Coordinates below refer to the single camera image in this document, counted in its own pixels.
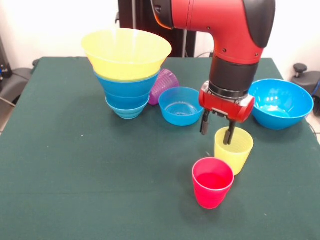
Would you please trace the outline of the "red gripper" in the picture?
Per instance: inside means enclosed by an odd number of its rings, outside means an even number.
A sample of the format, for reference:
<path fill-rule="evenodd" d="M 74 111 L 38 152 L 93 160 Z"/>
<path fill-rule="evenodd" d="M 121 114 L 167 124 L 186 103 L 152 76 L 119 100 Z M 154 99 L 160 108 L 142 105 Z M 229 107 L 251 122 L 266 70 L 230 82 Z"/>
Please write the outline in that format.
<path fill-rule="evenodd" d="M 225 132 L 223 144 L 230 145 L 236 128 L 236 122 L 243 123 L 251 115 L 255 98 L 247 95 L 245 98 L 234 100 L 225 99 L 213 94 L 206 81 L 199 92 L 199 104 L 205 109 L 202 115 L 200 133 L 204 136 L 208 132 L 209 116 L 211 112 L 218 113 L 229 120 L 229 127 Z"/>

